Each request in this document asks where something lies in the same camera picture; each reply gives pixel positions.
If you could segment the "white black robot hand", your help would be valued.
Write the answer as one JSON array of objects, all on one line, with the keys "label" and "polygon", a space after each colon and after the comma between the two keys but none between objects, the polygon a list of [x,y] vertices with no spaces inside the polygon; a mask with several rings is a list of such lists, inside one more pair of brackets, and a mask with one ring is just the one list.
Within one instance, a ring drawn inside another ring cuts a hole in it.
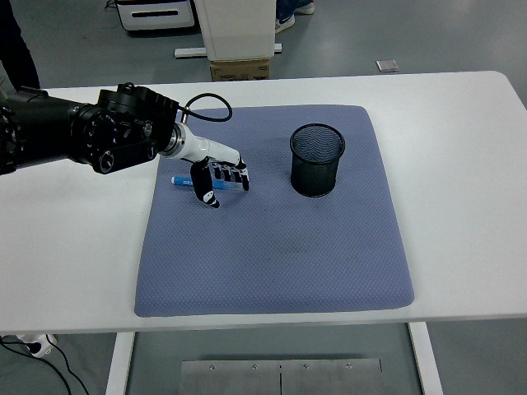
[{"label": "white black robot hand", "polygon": [[199,201],[213,208],[220,206],[213,192],[212,175],[209,169],[211,163],[221,173],[225,170],[229,175],[233,175],[235,182],[241,184],[245,191],[249,190],[247,165],[237,150],[219,142],[195,136],[183,123],[177,123],[176,126],[180,128],[182,137],[182,145],[176,158],[192,163],[190,178]]}]

